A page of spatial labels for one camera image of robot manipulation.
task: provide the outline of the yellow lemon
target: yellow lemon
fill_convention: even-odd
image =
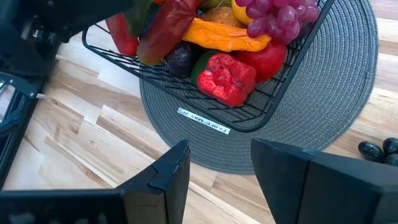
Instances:
[[[246,15],[246,7],[238,6],[235,0],[232,0],[232,10],[234,11],[234,16],[246,26],[253,21]]]

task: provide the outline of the bunch of grapes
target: bunch of grapes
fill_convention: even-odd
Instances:
[[[320,14],[316,0],[236,0],[236,4],[246,6],[246,15],[254,19],[248,25],[248,36],[266,33],[284,44],[296,39],[301,28]]]

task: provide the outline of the black wire basket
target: black wire basket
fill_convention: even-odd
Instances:
[[[164,65],[147,66],[140,63],[138,58],[127,57],[115,51],[88,44],[86,36],[89,28],[83,31],[82,41],[87,49],[145,82],[232,129],[248,133],[262,128],[271,119],[334,1],[318,0],[318,7],[322,11],[311,31],[302,40],[287,46],[288,53],[280,72],[270,80],[258,84],[242,106],[228,106],[202,94],[188,78],[173,76]],[[96,26],[109,33],[98,24]]]

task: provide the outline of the gray mat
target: gray mat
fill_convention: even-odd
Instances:
[[[141,95],[149,119],[167,144],[189,139],[193,162],[252,174],[252,138],[322,150],[349,128],[372,90],[377,48],[369,1],[336,0],[273,117],[253,133],[225,135],[179,115],[178,108],[184,108],[204,116],[144,82]]]

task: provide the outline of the wooden floor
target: wooden floor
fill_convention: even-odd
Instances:
[[[360,157],[360,141],[398,136],[398,1],[372,0],[380,52],[372,95],[326,152]],[[148,120],[138,79],[86,50],[81,36],[59,51],[4,189],[113,188],[169,147]],[[114,48],[99,29],[88,40]],[[254,176],[192,164],[184,223],[274,223]]]

